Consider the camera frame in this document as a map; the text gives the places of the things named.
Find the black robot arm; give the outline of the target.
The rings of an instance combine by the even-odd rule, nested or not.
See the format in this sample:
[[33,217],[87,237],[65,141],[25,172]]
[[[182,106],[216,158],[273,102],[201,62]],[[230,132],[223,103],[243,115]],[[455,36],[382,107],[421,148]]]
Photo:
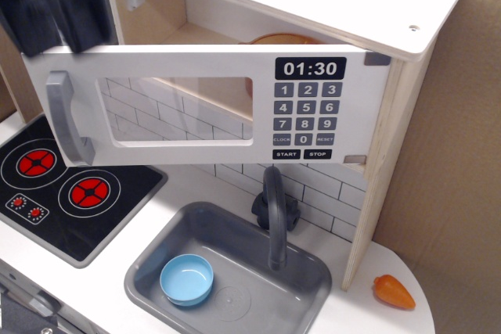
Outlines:
[[28,57],[60,45],[84,52],[114,35],[107,0],[1,0],[1,25]]

